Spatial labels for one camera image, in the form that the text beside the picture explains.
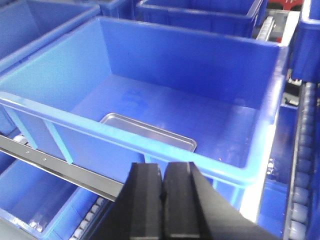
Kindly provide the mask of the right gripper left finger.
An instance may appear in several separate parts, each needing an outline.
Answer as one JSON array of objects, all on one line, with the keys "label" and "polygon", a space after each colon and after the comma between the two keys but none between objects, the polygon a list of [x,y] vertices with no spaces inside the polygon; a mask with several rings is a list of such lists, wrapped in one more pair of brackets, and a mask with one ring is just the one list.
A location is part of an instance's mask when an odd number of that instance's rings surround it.
[{"label": "right gripper left finger", "polygon": [[93,240],[160,240],[162,175],[156,163],[133,163],[111,209]]}]

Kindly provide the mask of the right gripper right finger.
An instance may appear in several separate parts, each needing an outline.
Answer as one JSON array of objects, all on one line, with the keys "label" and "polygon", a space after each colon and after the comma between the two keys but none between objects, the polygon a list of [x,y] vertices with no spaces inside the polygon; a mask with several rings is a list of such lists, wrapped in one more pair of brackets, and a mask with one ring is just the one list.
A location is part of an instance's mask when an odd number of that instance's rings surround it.
[{"label": "right gripper right finger", "polygon": [[275,240],[225,200],[192,162],[167,165],[163,190],[166,240]]}]

